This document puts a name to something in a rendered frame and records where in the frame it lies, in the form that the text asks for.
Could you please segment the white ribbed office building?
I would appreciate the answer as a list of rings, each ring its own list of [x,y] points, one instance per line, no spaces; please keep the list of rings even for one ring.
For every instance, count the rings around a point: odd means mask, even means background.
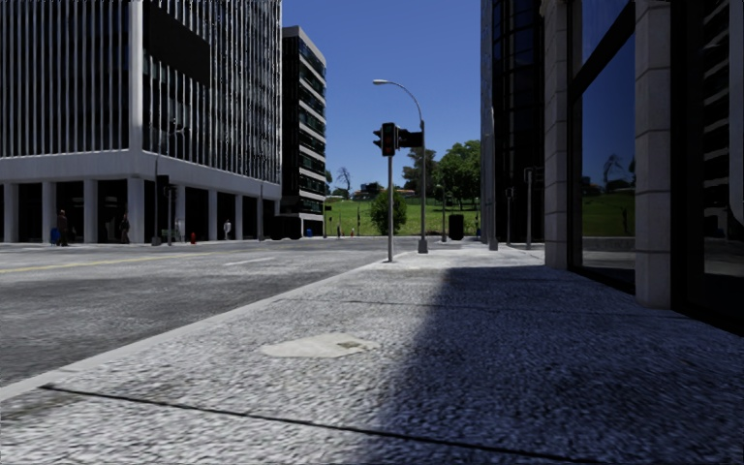
[[[281,0],[0,0],[0,241],[254,238],[281,197]]]

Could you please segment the pale stone pillared building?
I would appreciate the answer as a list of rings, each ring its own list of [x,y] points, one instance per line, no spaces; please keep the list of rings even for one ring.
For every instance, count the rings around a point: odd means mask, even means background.
[[[544,251],[744,336],[744,0],[542,0]]]

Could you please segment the dark banded glass building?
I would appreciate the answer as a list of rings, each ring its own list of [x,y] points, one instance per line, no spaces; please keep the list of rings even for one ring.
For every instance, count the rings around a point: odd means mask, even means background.
[[[325,231],[326,60],[300,26],[282,30],[282,199],[278,237]]]

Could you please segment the grey street lamp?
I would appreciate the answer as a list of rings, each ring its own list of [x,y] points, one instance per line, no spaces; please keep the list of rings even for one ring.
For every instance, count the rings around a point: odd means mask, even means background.
[[[428,242],[426,240],[426,227],[425,227],[425,204],[426,204],[426,148],[425,148],[425,126],[422,117],[421,108],[416,97],[402,84],[387,79],[376,78],[373,80],[375,85],[395,85],[403,89],[415,102],[418,110],[419,128],[420,128],[420,239],[418,241],[418,253],[428,253]]]
[[[159,172],[158,172],[158,166],[159,161],[162,155],[162,136],[161,132],[158,132],[158,139],[157,139],[157,147],[156,147],[156,155],[155,155],[155,162],[154,162],[154,184],[153,184],[153,202],[154,202],[154,213],[153,213],[153,234],[151,237],[151,245],[152,246],[159,246],[162,241],[159,235],[159,226],[158,226],[158,220],[159,220]]]

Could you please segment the trees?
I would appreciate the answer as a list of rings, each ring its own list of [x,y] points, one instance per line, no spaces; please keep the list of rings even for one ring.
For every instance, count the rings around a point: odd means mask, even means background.
[[[467,200],[481,195],[481,143],[478,140],[456,142],[439,159],[426,149],[426,196],[440,199],[442,192],[451,196],[460,209]]]

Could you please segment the dark glass tower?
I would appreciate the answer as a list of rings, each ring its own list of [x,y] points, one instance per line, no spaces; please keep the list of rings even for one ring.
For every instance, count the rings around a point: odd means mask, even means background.
[[[525,243],[524,170],[543,167],[540,0],[480,0],[480,200],[485,239]]]

